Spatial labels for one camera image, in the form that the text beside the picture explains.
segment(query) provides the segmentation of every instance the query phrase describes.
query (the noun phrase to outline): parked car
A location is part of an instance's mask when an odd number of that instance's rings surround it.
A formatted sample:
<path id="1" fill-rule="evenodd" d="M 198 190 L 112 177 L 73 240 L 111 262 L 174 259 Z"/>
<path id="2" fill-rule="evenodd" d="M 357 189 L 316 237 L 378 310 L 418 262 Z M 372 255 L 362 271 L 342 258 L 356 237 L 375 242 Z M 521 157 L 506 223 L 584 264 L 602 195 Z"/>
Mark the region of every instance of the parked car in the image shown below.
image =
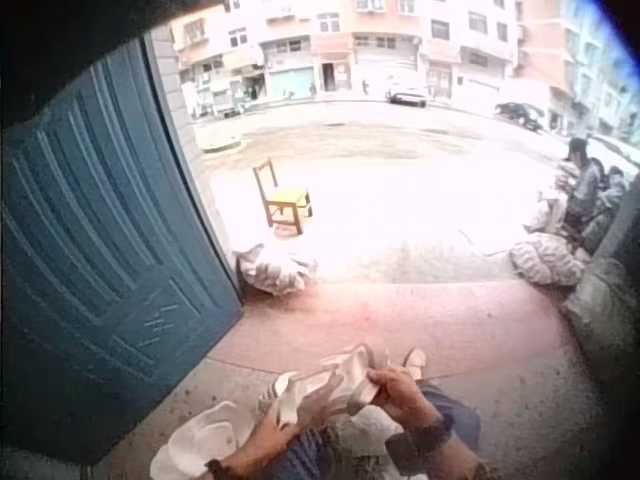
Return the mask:
<path id="1" fill-rule="evenodd" d="M 422 108 L 427 106 L 427 89 L 417 82 L 394 81 L 387 90 L 389 103 L 410 103 Z"/>
<path id="2" fill-rule="evenodd" d="M 500 103 L 496 105 L 496 113 L 504 115 L 510 120 L 518 122 L 523 127 L 530 128 L 534 132 L 541 130 L 540 120 L 544 117 L 544 112 L 538 107 L 528 103 Z"/>

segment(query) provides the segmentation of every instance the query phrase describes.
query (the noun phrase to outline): building facade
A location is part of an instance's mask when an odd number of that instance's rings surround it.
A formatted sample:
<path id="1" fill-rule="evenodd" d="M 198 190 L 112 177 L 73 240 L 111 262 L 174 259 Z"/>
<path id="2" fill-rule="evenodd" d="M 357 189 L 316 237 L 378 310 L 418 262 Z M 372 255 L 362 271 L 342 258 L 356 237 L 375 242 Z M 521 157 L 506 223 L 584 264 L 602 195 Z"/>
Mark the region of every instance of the building facade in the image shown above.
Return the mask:
<path id="1" fill-rule="evenodd" d="M 634 61 L 592 0 L 521 0 L 519 57 L 508 90 L 565 135 L 619 134 L 637 112 Z"/>
<path id="2" fill-rule="evenodd" d="M 514 0 L 230 0 L 171 30 L 194 112 L 394 80 L 488 112 L 518 60 Z"/>

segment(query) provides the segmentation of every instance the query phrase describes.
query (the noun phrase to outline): blue door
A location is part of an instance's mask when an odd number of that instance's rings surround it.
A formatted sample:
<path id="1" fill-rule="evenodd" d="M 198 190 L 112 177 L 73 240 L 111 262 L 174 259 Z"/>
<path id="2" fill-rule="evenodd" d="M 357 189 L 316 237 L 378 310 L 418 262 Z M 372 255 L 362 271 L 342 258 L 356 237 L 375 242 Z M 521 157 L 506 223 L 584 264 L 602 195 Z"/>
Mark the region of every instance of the blue door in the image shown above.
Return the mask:
<path id="1" fill-rule="evenodd" d="M 3 132 L 4 440 L 94 463 L 239 318 L 141 42 Z"/>

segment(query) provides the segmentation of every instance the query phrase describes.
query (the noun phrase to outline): street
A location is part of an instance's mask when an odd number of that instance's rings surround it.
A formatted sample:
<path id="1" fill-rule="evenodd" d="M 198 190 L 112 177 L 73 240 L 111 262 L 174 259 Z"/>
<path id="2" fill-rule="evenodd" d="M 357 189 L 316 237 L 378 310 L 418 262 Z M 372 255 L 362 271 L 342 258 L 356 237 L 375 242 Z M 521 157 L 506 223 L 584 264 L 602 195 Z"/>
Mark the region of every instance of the street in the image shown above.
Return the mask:
<path id="1" fill-rule="evenodd" d="M 282 107 L 204 125 L 200 135 L 243 139 L 207 156 L 232 246 L 265 238 L 251 167 L 271 158 L 281 184 L 309 187 L 314 209 L 303 235 L 282 226 L 276 234 L 315 257 L 319 278 L 331 282 L 515 278 L 506 250 L 565 154 L 558 140 L 501 119 L 373 102 Z"/>

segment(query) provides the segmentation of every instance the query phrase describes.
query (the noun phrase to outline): wooden chair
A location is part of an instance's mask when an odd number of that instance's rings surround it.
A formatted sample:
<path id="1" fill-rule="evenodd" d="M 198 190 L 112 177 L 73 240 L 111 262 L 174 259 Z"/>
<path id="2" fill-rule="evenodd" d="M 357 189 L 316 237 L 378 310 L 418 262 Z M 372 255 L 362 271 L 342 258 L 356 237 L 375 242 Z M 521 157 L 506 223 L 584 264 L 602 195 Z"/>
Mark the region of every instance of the wooden chair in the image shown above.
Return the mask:
<path id="1" fill-rule="evenodd" d="M 270 188 L 267 191 L 265 191 L 260 178 L 261 170 L 266 167 L 269 167 L 269 170 L 271 171 L 271 179 L 273 180 L 273 188 Z M 258 189 L 260 190 L 260 197 L 262 198 L 262 204 L 264 206 L 264 212 L 267 215 L 267 223 L 269 226 L 272 227 L 274 223 L 277 223 L 278 225 L 290 225 L 296 227 L 298 235 L 301 235 L 302 225 L 300 224 L 298 208 L 306 208 L 307 215 L 309 217 L 313 216 L 309 190 L 305 187 L 280 187 L 278 185 L 278 179 L 276 178 L 276 172 L 273 169 L 271 159 L 266 160 L 257 167 L 253 167 L 253 174 L 258 182 Z M 276 213 L 283 214 L 284 210 L 287 208 L 290 208 L 293 213 L 293 221 L 274 219 L 274 215 Z"/>

